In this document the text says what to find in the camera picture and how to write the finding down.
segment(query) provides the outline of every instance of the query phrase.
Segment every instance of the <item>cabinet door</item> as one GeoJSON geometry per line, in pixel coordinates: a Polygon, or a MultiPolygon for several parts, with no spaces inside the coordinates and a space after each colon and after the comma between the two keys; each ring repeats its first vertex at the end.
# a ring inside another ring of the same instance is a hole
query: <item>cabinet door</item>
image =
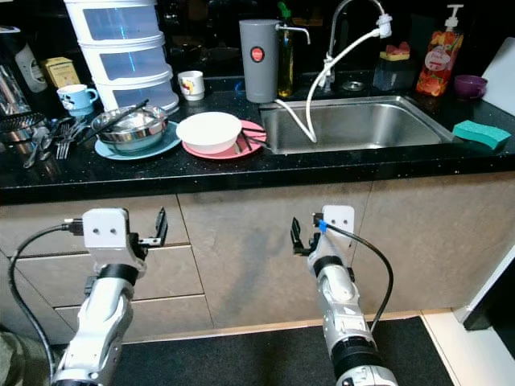
{"type": "MultiPolygon", "coordinates": [[[[13,299],[7,283],[9,261],[0,253],[0,325],[18,335],[38,339],[34,327],[13,299]]],[[[51,343],[68,343],[73,336],[70,326],[45,302],[27,279],[17,270],[15,280],[23,300],[29,306],[51,343]]]]}
{"type": "Polygon", "coordinates": [[[337,183],[179,195],[215,328],[321,318],[315,278],[295,257],[292,218],[303,241],[311,214],[351,205],[361,225],[371,183],[337,183]]]}
{"type": "MultiPolygon", "coordinates": [[[[84,284],[94,275],[90,255],[32,257],[19,261],[20,272],[53,307],[79,306],[84,284]]],[[[151,249],[145,276],[134,287],[134,299],[202,294],[190,246],[151,249]]]]}
{"type": "MultiPolygon", "coordinates": [[[[387,310],[468,304],[515,242],[515,173],[377,181],[361,235],[391,261],[387,310]]],[[[386,288],[369,250],[354,256],[362,306],[375,312],[386,288]]]]}
{"type": "MultiPolygon", "coordinates": [[[[79,308],[58,308],[56,311],[76,330],[79,308]]],[[[125,341],[212,330],[204,295],[134,301],[132,308],[134,316],[124,336],[125,341]]]]}
{"type": "MultiPolygon", "coordinates": [[[[12,256],[18,245],[29,235],[64,219],[82,217],[95,207],[124,207],[129,210],[130,230],[140,236],[155,235],[155,218],[161,207],[167,210],[167,244],[187,243],[187,234],[175,195],[133,197],[128,199],[96,199],[65,203],[36,203],[0,207],[0,248],[12,256]]],[[[31,243],[24,255],[44,256],[52,253],[85,252],[82,237],[69,232],[54,232],[31,243]]]]}

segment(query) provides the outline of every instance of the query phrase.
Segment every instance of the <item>speckled countertop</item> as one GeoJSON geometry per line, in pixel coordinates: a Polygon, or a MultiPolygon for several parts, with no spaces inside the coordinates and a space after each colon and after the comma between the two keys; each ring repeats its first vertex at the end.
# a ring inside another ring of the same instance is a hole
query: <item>speckled countertop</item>
{"type": "MultiPolygon", "coordinates": [[[[293,99],[302,100],[306,90],[293,99]]],[[[381,95],[373,88],[358,94],[381,95]]],[[[483,102],[462,102],[449,92],[441,99],[414,94],[415,104],[448,129],[466,119],[494,125],[515,134],[515,117],[483,102]]],[[[261,122],[258,106],[244,92],[210,92],[202,101],[181,101],[171,120],[194,113],[223,111],[261,122]]],[[[165,154],[132,162],[114,162],[97,155],[94,140],[72,149],[67,160],[37,162],[22,168],[27,155],[16,147],[0,149],[0,204],[74,199],[100,199],[277,185],[405,179],[515,170],[515,136],[500,150],[478,143],[449,143],[377,150],[276,155],[259,150],[248,158],[215,162],[195,158],[177,146],[165,154]]]]}

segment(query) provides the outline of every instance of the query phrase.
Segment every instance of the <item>pink plate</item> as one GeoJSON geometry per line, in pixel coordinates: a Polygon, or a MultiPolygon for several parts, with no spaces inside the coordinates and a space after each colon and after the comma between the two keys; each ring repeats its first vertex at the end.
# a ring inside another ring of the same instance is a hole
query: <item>pink plate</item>
{"type": "MultiPolygon", "coordinates": [[[[251,121],[241,120],[241,125],[242,125],[243,129],[261,129],[261,130],[263,130],[263,128],[260,125],[255,124],[251,121]]],[[[266,133],[256,133],[254,131],[245,131],[245,134],[247,135],[247,137],[252,137],[252,138],[259,139],[261,141],[266,141],[266,133]]],[[[258,143],[249,141],[250,148],[252,149],[252,150],[249,150],[249,148],[247,147],[247,145],[245,143],[245,140],[243,139],[243,137],[241,135],[238,136],[237,143],[241,149],[241,153],[239,153],[239,154],[236,153],[234,146],[231,146],[227,150],[222,151],[221,153],[216,153],[216,154],[198,153],[198,152],[190,149],[184,142],[183,142],[183,148],[189,154],[193,154],[196,157],[201,157],[201,158],[206,158],[206,159],[233,159],[233,158],[245,157],[246,155],[252,154],[252,153],[258,151],[259,149],[261,149],[261,145],[259,145],[258,143]]]]}

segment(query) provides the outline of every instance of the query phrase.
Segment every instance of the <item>stacked plastic container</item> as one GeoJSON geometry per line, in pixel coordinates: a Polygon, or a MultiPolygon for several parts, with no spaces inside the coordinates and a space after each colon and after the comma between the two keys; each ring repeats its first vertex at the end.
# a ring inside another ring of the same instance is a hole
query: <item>stacked plastic container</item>
{"type": "Polygon", "coordinates": [[[155,0],[64,0],[105,110],[135,105],[173,109],[164,36],[155,0]]]}

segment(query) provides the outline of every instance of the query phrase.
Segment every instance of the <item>kitchen sink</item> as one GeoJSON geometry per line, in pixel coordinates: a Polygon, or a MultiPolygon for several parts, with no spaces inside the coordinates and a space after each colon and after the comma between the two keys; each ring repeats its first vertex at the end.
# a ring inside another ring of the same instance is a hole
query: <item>kitchen sink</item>
{"type": "MultiPolygon", "coordinates": [[[[305,101],[287,103],[306,124],[305,101]]],[[[436,145],[457,138],[402,96],[311,102],[317,142],[311,142],[281,106],[260,106],[267,141],[276,154],[436,145]]]]}

